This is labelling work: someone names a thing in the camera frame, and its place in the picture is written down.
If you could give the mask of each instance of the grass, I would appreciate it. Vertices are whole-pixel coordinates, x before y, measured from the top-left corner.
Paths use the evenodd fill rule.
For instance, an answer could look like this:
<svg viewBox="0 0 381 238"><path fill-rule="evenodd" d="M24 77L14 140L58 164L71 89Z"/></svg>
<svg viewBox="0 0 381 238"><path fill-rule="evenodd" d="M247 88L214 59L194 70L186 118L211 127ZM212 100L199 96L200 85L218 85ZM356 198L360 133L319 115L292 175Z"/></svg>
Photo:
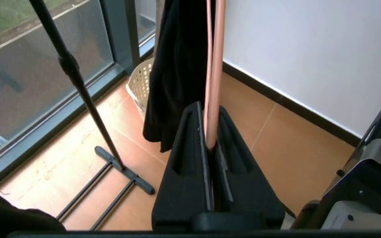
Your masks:
<svg viewBox="0 0 381 238"><path fill-rule="evenodd" d="M44 0L51 9L66 0ZM29 0L0 0L0 33L36 16Z"/></svg>

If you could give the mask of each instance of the pink cable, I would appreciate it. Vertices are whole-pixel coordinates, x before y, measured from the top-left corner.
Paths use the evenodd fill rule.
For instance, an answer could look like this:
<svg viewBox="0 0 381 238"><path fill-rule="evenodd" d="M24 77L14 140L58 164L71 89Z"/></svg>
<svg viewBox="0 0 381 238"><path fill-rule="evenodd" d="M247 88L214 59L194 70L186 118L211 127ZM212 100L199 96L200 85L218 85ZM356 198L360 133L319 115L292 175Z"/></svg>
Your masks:
<svg viewBox="0 0 381 238"><path fill-rule="evenodd" d="M208 8L210 0L207 0L207 25L211 29L211 9ZM205 143L207 149L211 151L216 145L217 139L217 126L218 126L218 113L220 110L220 86L223 74L223 45L224 45L224 15L226 12L226 1L216 1L216 22L214 27L214 43L212 44L212 59L210 51L210 32L208 33L208 64L212 67L207 67L207 82L205 92L205 112L204 112L204 125L205 125ZM211 71L211 78L208 78L208 71Z"/></svg>

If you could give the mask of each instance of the laundry basket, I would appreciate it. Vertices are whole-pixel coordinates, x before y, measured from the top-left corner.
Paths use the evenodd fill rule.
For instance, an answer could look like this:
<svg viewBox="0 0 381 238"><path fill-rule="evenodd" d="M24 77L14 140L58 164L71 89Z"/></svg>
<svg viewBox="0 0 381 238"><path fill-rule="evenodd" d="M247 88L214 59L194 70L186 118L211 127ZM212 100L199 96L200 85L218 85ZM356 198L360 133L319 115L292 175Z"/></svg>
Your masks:
<svg viewBox="0 0 381 238"><path fill-rule="evenodd" d="M152 70L154 58L147 59L139 64L132 72L126 89L132 97L142 120L145 118L146 106L149 94L149 73Z"/></svg>

